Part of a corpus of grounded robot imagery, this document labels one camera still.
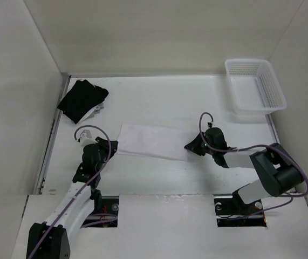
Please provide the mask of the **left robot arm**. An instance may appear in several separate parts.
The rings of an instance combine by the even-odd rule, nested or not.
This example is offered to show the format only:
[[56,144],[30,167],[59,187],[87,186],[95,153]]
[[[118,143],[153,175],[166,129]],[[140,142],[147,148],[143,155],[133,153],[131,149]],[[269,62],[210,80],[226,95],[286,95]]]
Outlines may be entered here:
[[53,213],[42,223],[34,223],[28,235],[26,258],[70,258],[71,243],[89,215],[102,209],[97,186],[100,170],[118,149],[116,140],[81,137],[83,154],[70,188]]

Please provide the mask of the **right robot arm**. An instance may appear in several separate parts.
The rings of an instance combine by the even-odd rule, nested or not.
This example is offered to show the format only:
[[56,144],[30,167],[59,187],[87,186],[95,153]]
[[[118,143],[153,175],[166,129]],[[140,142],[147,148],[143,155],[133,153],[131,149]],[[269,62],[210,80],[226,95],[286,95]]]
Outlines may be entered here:
[[278,143],[237,149],[228,146],[220,128],[209,127],[184,148],[199,156],[211,155],[215,163],[223,168],[255,170],[258,180],[232,193],[230,215],[234,219],[263,213],[264,210],[255,205],[266,197],[287,196],[293,199],[288,191],[303,182],[306,183],[306,191],[300,196],[308,195],[306,174]]

